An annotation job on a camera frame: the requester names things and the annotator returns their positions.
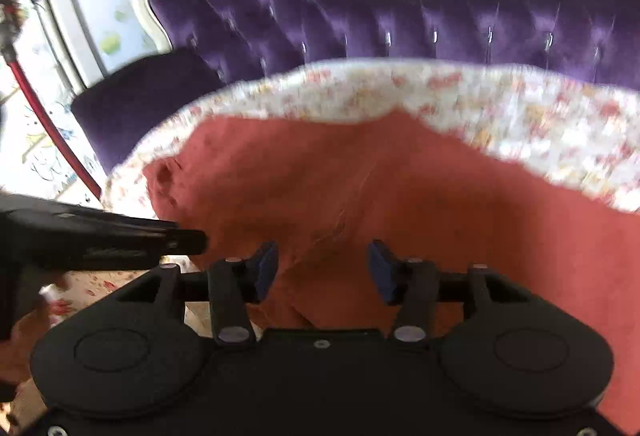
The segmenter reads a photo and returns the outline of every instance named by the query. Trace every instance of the floral tablecloth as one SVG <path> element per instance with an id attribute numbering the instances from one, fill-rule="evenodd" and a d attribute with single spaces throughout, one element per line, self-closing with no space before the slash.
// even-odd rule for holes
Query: floral tablecloth
<path id="1" fill-rule="evenodd" d="M 174 155 L 206 117 L 357 122 L 404 108 L 425 127 L 460 138 L 488 156 L 522 164 L 549 183 L 623 212 L 640 209 L 640 97 L 532 67 L 479 67 L 422 60 L 331 61 L 204 96 L 150 131 L 115 168 L 106 210 L 155 217 L 143 167 Z M 172 258 L 185 271 L 186 257 Z M 138 273 L 72 273 L 52 293 L 60 318 Z"/>

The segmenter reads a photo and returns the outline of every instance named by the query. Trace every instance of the red cable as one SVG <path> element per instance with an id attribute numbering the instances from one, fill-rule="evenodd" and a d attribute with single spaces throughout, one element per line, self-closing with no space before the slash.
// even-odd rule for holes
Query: red cable
<path id="1" fill-rule="evenodd" d="M 62 134 L 60 134 L 58 128 L 51 121 L 49 114 L 47 114 L 47 111 L 45 111 L 40 102 L 40 99 L 29 83 L 29 80 L 27 80 L 27 77 L 20 67 L 20 64 L 18 64 L 18 62 L 9 62 L 7 63 L 7 65 L 9 66 L 9 68 L 11 68 L 11 71 L 15 76 L 15 81 L 18 82 L 18 85 L 20 86 L 20 89 L 22 89 L 27 102 L 29 102 L 29 105 L 33 109 L 33 112 L 38 117 L 38 120 L 40 120 L 40 123 L 42 123 L 42 126 L 51 138 L 53 145 L 58 148 L 60 153 L 64 156 L 66 162 L 71 165 L 71 168 L 76 172 L 78 177 L 91 191 L 91 193 L 94 194 L 97 199 L 100 199 L 100 186 L 98 186 L 98 183 L 96 183 L 94 178 L 91 177 L 91 174 L 87 172 L 86 168 L 84 168 L 84 165 L 82 165 L 78 157 L 69 148 L 69 145 L 66 144 L 65 139 L 62 137 Z"/>

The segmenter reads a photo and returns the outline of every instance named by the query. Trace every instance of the purple headboard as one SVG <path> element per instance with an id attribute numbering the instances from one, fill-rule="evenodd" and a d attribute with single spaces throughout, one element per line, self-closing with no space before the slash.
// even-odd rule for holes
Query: purple headboard
<path id="1" fill-rule="evenodd" d="M 170 86 L 160 74 L 149 80 L 147 70 L 145 83 L 153 88 L 141 89 L 140 97 L 129 94 L 135 84 L 120 89 L 109 79 L 81 95 L 73 110 L 106 170 L 122 161 L 146 130 L 199 96 L 194 92 L 328 58 L 529 64 L 640 88 L 640 0 L 149 2 L 173 47 L 188 50 L 181 54 L 191 55 L 191 63 L 204 61 L 210 80 L 203 83 L 200 76 L 192 90 L 182 91 L 190 83 L 185 70 L 182 86 Z M 117 96 L 123 90 L 135 108 L 123 109 Z M 96 107 L 97 100 L 103 107 Z M 98 113 L 118 114 L 122 123 L 114 126 Z"/>

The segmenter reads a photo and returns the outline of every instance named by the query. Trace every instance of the round black cover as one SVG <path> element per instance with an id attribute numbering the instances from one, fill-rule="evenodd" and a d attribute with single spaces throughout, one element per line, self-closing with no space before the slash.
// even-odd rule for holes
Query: round black cover
<path id="1" fill-rule="evenodd" d="M 554 418 L 598 401 L 613 355 L 591 328 L 540 301 L 478 311 L 445 338 L 440 364 L 486 408 Z"/>
<path id="2" fill-rule="evenodd" d="M 48 405 L 92 418 L 164 405 L 198 374 L 202 341 L 146 303 L 111 301 L 56 326 L 36 345 L 31 372 Z"/>

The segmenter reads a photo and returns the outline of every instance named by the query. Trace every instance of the orange fabric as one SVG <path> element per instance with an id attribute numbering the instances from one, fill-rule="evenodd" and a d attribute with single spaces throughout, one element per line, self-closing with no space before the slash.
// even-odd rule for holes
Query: orange fabric
<path id="1" fill-rule="evenodd" d="M 487 263 L 593 326 L 612 345 L 604 414 L 640 426 L 640 217 L 556 188 L 401 112 L 359 125 L 218 117 L 145 169 L 159 217 L 204 229 L 204 268 L 280 245 L 280 271 L 252 308 L 260 326 L 388 330 L 366 264 L 399 257 L 464 271 Z"/>

